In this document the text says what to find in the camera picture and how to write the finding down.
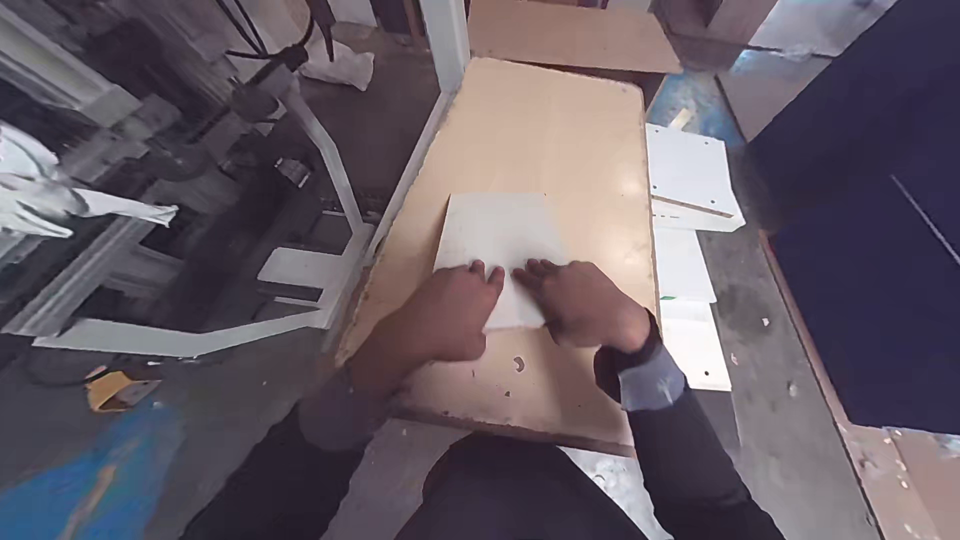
white panel with holes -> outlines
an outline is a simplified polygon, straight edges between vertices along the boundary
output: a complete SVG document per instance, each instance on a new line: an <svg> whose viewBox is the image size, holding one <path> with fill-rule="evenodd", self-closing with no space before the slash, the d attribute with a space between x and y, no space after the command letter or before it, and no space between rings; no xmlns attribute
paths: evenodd
<svg viewBox="0 0 960 540"><path fill-rule="evenodd" d="M686 375L690 388L730 392L730 374L713 312L706 302L660 302L663 345Z"/></svg>
<svg viewBox="0 0 960 540"><path fill-rule="evenodd" d="M654 225L731 232L743 226L720 139L647 124Z"/></svg>

wooden table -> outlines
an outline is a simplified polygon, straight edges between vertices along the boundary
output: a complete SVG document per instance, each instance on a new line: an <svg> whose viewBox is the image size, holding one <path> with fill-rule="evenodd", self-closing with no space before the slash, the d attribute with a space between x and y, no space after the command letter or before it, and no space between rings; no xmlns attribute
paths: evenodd
<svg viewBox="0 0 960 540"><path fill-rule="evenodd" d="M593 261L655 307L644 137L635 86L472 60L377 256L338 364L430 275L451 193L545 193L571 259ZM626 416L595 385L593 353L561 349L545 329L493 332L479 360L420 369L398 397L402 415L628 454Z"/></svg>

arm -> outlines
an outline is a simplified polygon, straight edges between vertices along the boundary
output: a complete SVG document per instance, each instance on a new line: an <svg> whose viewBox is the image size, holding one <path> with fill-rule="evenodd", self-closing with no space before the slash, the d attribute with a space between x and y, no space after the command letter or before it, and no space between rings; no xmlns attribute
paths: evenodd
<svg viewBox="0 0 960 540"><path fill-rule="evenodd" d="M402 381L427 361L483 354L504 271L484 275L480 261L434 273L270 429L182 538L320 538Z"/></svg>
<svg viewBox="0 0 960 540"><path fill-rule="evenodd" d="M649 311L589 262L531 259L514 278L537 300L559 345L601 345L597 384L627 411L663 528L678 540L782 539L733 468Z"/></svg>

person's left hand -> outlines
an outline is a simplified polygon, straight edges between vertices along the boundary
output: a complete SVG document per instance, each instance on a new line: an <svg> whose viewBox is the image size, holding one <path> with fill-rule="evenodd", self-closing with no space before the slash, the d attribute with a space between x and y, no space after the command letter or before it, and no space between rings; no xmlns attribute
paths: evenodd
<svg viewBox="0 0 960 540"><path fill-rule="evenodd" d="M479 358L487 349L483 327L504 280L503 268L494 268L488 280L485 270L482 260L437 270L377 323L351 359L354 388L382 396L427 361Z"/></svg>

hand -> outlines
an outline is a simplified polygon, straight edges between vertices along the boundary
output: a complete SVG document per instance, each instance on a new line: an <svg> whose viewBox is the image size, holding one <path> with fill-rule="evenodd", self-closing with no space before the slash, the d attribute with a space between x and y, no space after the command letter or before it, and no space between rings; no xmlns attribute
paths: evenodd
<svg viewBox="0 0 960 540"><path fill-rule="evenodd" d="M650 334L647 310L592 262L558 266L546 259L531 258L525 269L514 269L513 276L540 305L558 345L607 345L633 353L643 347Z"/></svg>
<svg viewBox="0 0 960 540"><path fill-rule="evenodd" d="M351 359L353 386L382 397L430 360L475 360L487 349L483 327L503 290L504 270L487 280L482 260L442 268L397 311L376 324Z"/></svg>

